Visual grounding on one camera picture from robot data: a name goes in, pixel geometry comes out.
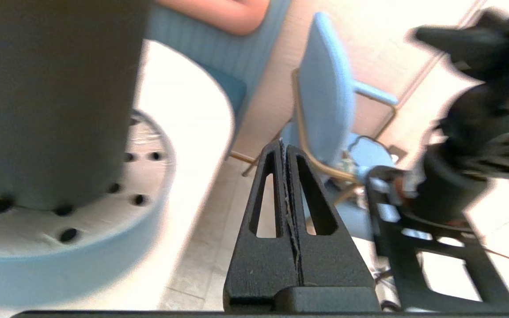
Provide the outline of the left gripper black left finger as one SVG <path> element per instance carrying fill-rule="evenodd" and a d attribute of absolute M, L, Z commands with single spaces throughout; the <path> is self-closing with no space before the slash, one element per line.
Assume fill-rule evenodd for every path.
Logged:
<path fill-rule="evenodd" d="M 299 283 L 283 154 L 279 140 L 261 152 L 224 284 L 225 310 L 272 310 L 276 294 Z M 260 238 L 257 230 L 268 175 L 273 177 L 275 237 Z"/>

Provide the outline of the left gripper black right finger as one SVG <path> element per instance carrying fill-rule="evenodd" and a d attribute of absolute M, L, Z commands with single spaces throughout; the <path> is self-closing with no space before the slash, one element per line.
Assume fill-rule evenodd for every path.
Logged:
<path fill-rule="evenodd" d="M 298 279 L 289 291 L 291 306 L 297 312 L 380 312 L 372 275 L 311 162 L 290 145 L 285 167 Z"/>

